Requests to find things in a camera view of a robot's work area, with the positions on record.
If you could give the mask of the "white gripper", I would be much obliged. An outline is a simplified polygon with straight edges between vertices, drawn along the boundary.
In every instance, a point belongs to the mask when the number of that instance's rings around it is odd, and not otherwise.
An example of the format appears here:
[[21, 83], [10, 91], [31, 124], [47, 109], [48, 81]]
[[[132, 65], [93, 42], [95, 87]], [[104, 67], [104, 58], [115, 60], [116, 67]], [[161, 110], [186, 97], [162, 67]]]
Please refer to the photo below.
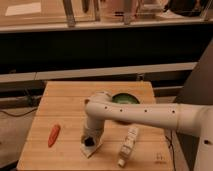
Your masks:
[[84, 144], [84, 140], [88, 137], [92, 137], [94, 145], [100, 142], [101, 136], [104, 132], [104, 122], [96, 119], [87, 119], [83, 127], [83, 135], [81, 142]]

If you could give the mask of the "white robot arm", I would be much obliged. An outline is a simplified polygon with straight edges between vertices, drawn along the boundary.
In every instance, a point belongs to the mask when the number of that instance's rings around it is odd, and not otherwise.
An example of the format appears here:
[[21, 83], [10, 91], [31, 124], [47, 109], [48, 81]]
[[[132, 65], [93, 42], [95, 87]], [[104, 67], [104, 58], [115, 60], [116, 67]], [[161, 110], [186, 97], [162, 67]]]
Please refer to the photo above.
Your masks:
[[199, 138], [194, 171], [213, 171], [213, 106], [191, 104], [119, 104], [108, 92], [85, 100], [86, 123], [81, 143], [89, 153], [96, 150], [106, 120], [143, 124]]

